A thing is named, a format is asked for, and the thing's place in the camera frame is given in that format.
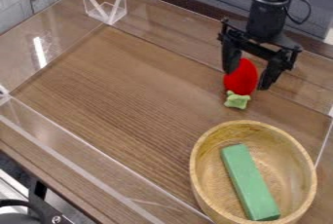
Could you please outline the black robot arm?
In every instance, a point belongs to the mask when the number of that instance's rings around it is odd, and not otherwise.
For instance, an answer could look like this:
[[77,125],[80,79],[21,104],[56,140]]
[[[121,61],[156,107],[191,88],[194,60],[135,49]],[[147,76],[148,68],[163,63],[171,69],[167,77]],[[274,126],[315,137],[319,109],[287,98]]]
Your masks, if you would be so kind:
[[291,70],[302,46],[283,33],[286,19],[303,24],[311,13],[309,0],[301,0],[309,8],[303,19],[290,15],[291,0],[251,0],[246,21],[220,20],[218,41],[222,46],[222,70],[230,75],[241,64],[242,53],[250,53],[266,61],[257,88],[266,91],[285,70]]

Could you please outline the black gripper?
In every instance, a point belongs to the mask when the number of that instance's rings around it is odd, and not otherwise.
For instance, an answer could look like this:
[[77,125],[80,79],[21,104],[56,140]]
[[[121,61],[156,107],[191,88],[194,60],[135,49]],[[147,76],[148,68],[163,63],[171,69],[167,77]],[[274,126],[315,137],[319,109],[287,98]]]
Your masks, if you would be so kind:
[[298,54],[302,51],[302,46],[283,33],[267,40],[261,39],[247,33],[246,23],[242,20],[228,18],[220,20],[216,39],[220,43],[222,69],[226,74],[238,68],[243,52],[267,61],[259,78],[259,91],[270,88],[283,70],[294,68]]

